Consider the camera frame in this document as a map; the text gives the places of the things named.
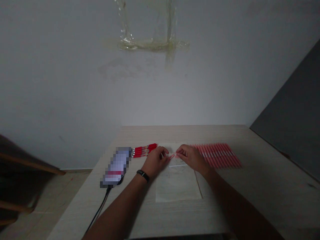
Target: paper sheet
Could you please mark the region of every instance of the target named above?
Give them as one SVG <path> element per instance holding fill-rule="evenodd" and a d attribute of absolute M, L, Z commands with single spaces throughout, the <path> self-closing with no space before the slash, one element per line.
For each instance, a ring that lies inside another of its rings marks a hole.
<path fill-rule="evenodd" d="M 182 143 L 160 143 L 174 153 Z M 173 202 L 201 199 L 197 178 L 193 169 L 181 159 L 173 158 L 157 177 L 156 202 Z"/>

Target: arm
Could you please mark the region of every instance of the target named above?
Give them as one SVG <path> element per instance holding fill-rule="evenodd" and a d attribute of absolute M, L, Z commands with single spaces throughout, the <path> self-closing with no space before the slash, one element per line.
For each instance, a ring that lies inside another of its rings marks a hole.
<path fill-rule="evenodd" d="M 150 152 L 141 168 L 150 177 L 150 180 L 154 179 L 169 163 L 172 156 L 166 156 L 168 153 L 164 147 L 157 147 Z M 136 174 L 82 239 L 124 239 L 146 186 L 147 181 L 144 177 Z"/>
<path fill-rule="evenodd" d="M 239 240 L 283 239 L 249 201 L 207 165 L 197 149 L 181 145 L 177 149 L 177 155 L 205 178 L 218 198 L 225 217 Z"/>

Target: pixelated screen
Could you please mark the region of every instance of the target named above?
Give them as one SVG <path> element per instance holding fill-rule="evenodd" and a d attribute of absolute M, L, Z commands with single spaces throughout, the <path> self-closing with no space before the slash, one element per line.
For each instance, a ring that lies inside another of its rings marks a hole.
<path fill-rule="evenodd" d="M 117 147 L 111 157 L 111 162 L 108 164 L 106 174 L 103 175 L 100 181 L 101 188 L 115 187 L 121 178 L 126 174 L 131 160 L 131 147 Z"/>

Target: floor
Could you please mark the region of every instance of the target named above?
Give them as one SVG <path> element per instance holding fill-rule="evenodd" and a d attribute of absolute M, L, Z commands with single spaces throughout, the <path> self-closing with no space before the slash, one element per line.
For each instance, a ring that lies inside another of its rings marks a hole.
<path fill-rule="evenodd" d="M 0 240 L 47 239 L 90 172 L 54 175 L 44 187 L 35 210 L 20 213 L 18 220 L 0 232 Z"/>

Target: wooden table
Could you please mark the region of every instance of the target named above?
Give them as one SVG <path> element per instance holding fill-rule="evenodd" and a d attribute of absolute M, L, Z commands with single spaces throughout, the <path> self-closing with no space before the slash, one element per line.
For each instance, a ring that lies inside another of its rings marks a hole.
<path fill-rule="evenodd" d="M 117 146 L 160 142 L 226 142 L 242 162 L 242 169 L 218 173 L 246 197 L 277 229 L 320 227 L 320 185 L 244 125 L 128 126 L 116 139 L 80 188 L 48 239 L 81 239 L 99 208 L 106 189 L 100 179 Z M 133 159 L 120 186 L 105 207 L 120 194 L 145 158 Z M 155 203 L 156 182 L 144 199 L 130 238 L 221 233 L 228 226 L 203 177 L 197 173 L 203 199 Z"/>

